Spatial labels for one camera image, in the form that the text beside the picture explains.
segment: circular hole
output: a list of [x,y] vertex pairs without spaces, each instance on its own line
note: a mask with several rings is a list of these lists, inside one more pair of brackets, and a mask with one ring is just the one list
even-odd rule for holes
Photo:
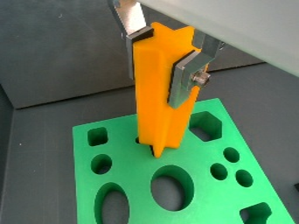
[[244,187],[249,187],[253,184],[252,176],[248,173],[248,171],[244,171],[244,170],[239,170],[236,172],[236,180],[237,180],[237,183]]
[[161,208],[180,211],[192,202],[192,178],[182,168],[166,165],[153,174],[150,191],[153,200]]
[[239,152],[233,148],[227,148],[223,151],[224,158],[231,162],[236,163],[239,161]]
[[228,170],[223,164],[213,164],[209,168],[209,173],[217,180],[223,180],[228,176]]
[[96,174],[104,174],[109,171],[112,166],[112,160],[108,155],[97,155],[90,161],[90,170]]

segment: green shape sorter board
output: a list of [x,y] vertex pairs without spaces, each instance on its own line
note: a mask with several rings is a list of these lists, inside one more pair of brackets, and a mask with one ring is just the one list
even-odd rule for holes
[[[78,224],[101,223],[101,202],[113,190],[126,197],[130,224],[295,223],[219,99],[196,102],[181,146],[160,158],[136,137],[136,115],[73,127]],[[180,211],[154,201],[150,183],[160,176],[181,183]]]

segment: square hole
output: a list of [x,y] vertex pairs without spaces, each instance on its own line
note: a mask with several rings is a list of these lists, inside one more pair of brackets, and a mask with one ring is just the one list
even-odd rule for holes
[[88,131],[88,145],[96,146],[108,142],[108,131],[105,128],[96,128]]
[[209,112],[200,112],[191,115],[191,133],[203,141],[221,138],[221,121]]

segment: gray wall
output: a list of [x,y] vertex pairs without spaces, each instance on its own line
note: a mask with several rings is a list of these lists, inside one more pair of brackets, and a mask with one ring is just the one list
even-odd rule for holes
[[[144,16],[184,26],[145,7]],[[105,0],[2,0],[0,21],[0,82],[16,108],[133,85]],[[260,62],[235,48],[223,55],[215,69]]]
[[10,124],[13,117],[13,107],[5,97],[5,92],[0,85],[0,213],[2,202],[2,190],[5,182],[5,162],[10,135]]

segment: oval hole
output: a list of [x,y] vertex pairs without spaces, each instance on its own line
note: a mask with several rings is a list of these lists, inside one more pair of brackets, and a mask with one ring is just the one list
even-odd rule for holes
[[152,181],[152,195],[156,203],[168,211],[182,209],[184,192],[180,182],[166,176],[161,176]]
[[153,175],[150,191],[153,200],[161,208],[180,211],[192,202],[192,178],[181,167],[166,165]]
[[97,224],[126,224],[129,205],[125,193],[116,184],[105,184],[96,197],[94,216]]

